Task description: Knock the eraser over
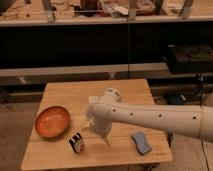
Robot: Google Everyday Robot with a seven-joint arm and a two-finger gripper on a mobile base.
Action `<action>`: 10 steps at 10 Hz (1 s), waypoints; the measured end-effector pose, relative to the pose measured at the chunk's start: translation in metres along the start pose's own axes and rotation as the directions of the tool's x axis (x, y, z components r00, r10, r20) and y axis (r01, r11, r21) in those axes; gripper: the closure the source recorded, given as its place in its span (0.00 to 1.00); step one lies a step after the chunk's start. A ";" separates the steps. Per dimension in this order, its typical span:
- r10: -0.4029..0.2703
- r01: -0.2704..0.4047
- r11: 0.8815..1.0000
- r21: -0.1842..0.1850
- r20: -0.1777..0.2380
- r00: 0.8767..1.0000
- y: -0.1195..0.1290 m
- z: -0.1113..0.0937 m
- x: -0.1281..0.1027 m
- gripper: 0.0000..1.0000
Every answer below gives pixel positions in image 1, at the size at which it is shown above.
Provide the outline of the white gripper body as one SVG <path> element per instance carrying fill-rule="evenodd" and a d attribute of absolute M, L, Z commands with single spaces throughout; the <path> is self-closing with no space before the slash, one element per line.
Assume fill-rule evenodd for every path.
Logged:
<path fill-rule="evenodd" d="M 100 136 L 102 140 L 108 145 L 112 143 L 112 136 L 111 136 L 112 123 L 110 121 L 106 121 L 103 118 L 92 116 L 89 119 L 88 128 L 92 132 Z"/>

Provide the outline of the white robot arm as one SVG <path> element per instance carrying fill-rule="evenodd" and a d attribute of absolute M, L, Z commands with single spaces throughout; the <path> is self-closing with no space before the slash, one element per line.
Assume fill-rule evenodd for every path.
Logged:
<path fill-rule="evenodd" d="M 107 88 L 85 110 L 90 128 L 106 137 L 113 123 L 125 123 L 176 133 L 213 143 L 213 107 L 198 105 L 134 105 Z"/>

